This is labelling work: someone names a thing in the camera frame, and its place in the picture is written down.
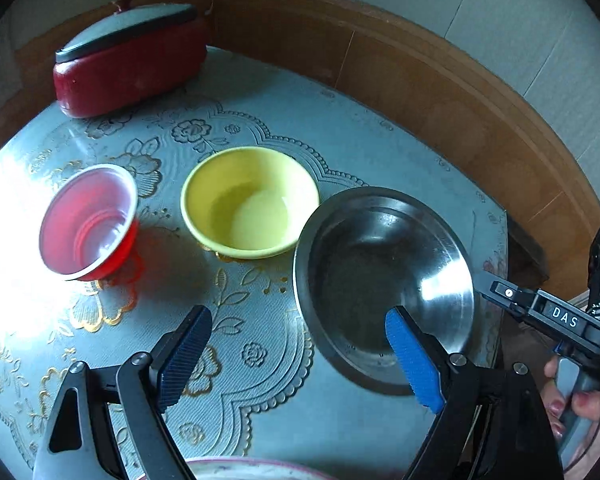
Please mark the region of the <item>person's right hand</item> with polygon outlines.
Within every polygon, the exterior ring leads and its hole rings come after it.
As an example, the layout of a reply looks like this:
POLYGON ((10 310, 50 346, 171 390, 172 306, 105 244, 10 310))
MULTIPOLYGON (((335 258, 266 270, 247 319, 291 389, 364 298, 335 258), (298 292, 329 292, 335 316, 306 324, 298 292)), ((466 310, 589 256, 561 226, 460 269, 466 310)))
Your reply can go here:
POLYGON ((570 396, 569 401, 566 401, 556 386, 557 369, 558 357, 553 356, 544 365, 546 382, 541 390, 541 399, 557 444, 562 443, 567 433, 562 423, 562 412, 565 411, 566 406, 569 406, 577 417, 592 422, 585 441, 570 458, 570 460, 578 458, 579 461, 564 473, 565 479, 586 479, 600 461, 600 391, 575 392, 570 396))

